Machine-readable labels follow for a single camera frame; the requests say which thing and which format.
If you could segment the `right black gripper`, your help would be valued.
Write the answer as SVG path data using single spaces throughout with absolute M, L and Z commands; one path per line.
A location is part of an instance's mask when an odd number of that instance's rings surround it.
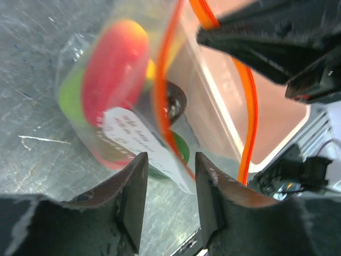
M 200 28 L 197 43 L 241 61 L 304 104 L 340 101 L 340 48 L 330 51 L 332 1 L 254 1 Z

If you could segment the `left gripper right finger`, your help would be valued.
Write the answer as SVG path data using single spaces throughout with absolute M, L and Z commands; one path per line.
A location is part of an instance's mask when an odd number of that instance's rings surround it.
M 242 185 L 202 152 L 196 153 L 195 169 L 203 246 L 208 248 L 219 242 L 237 248 L 253 245 L 256 227 L 252 210 L 279 201 Z

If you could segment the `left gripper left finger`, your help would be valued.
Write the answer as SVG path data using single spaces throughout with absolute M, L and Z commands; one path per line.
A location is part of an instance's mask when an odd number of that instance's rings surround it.
M 139 253 L 147 191 L 148 154 L 138 154 L 122 171 L 74 197 L 70 203 L 92 212 L 95 237 L 114 242 L 116 255 Z

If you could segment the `red apple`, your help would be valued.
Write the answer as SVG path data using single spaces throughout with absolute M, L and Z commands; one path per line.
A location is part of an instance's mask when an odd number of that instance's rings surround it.
M 132 154 L 127 154 L 121 158 L 110 160 L 110 159 L 105 159 L 96 151 L 92 151 L 92 154 L 98 160 L 98 162 L 101 163 L 103 166 L 111 170 L 115 170 L 115 171 L 120 171 L 123 168 L 125 168 L 135 157 Z

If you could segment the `pink plastic bin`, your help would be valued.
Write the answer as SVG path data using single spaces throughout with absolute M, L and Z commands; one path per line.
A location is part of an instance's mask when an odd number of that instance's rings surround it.
M 178 29 L 184 44 L 168 79 L 186 95 L 184 116 L 175 130 L 190 147 L 203 152 L 225 172 L 236 175 L 248 131 L 243 87 L 233 59 L 196 42 L 199 21 L 189 2 L 183 5 Z M 285 88 L 253 73 L 258 97 L 258 128 L 249 172 L 263 169 L 304 126 L 307 105 L 285 98 Z

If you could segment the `dark purple plum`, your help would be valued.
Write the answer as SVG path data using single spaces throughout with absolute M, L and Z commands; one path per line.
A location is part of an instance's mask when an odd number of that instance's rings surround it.
M 166 84 L 168 101 L 166 112 L 170 120 L 170 125 L 173 125 L 184 113 L 187 99 L 183 90 L 176 84 L 170 81 L 167 81 Z M 158 125 L 152 107 L 152 89 L 148 89 L 141 93 L 134 109 L 143 116 L 143 119 L 146 120 L 147 123 L 157 130 Z

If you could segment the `green apple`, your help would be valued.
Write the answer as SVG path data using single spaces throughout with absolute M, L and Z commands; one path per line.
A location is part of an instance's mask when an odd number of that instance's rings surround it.
M 86 125 L 81 103 L 81 88 L 84 70 L 69 74 L 59 90 L 59 106 L 64 115 L 76 125 Z

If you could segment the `clear zip top bag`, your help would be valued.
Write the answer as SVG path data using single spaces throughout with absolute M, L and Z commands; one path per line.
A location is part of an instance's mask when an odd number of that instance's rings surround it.
M 102 11 L 92 10 L 81 25 L 93 22 L 98 17 L 104 19 L 95 32 L 74 34 L 60 51 L 56 74 L 56 99 L 59 105 L 60 86 L 69 74 L 81 69 L 85 73 L 99 39 L 112 24 L 124 19 L 137 22 L 148 36 L 149 59 L 156 65 L 155 80 L 145 78 L 142 92 L 152 89 L 152 109 L 158 129 L 155 130 L 134 109 L 136 104 L 131 109 L 113 107 L 106 110 L 102 116 L 102 123 L 98 126 L 92 126 L 88 122 L 79 126 L 68 121 L 91 153 L 96 151 L 105 159 L 112 160 L 127 154 L 136 156 L 146 152 L 150 175 L 153 178 L 171 180 L 182 191 L 193 194 L 196 191 L 194 164 L 196 154 L 191 154 L 189 145 L 174 128 L 174 124 L 184 116 L 184 113 L 170 125 L 166 112 L 168 107 L 166 83 L 170 81 L 167 77 L 168 71 L 184 44 L 178 26 L 185 2 L 189 2 L 199 26 L 206 28 L 219 27 L 220 14 L 235 11 L 246 5 L 246 1 L 111 1 Z M 237 180 L 245 185 L 258 128 L 258 102 L 251 70 L 236 58 L 231 58 L 239 73 L 248 113 L 246 142 L 237 172 Z

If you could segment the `small red fruit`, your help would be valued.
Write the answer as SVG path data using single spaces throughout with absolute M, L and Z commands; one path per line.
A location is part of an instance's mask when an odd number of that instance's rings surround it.
M 149 39 L 133 20 L 119 20 L 99 39 L 82 80 L 82 110 L 92 126 L 102 123 L 106 110 L 131 109 L 144 85 Z

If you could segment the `yellow lemon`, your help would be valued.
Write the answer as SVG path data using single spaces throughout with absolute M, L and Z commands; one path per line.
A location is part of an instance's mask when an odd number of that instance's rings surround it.
M 148 60 L 148 67 L 146 70 L 146 79 L 150 81 L 155 80 L 156 65 L 152 59 Z

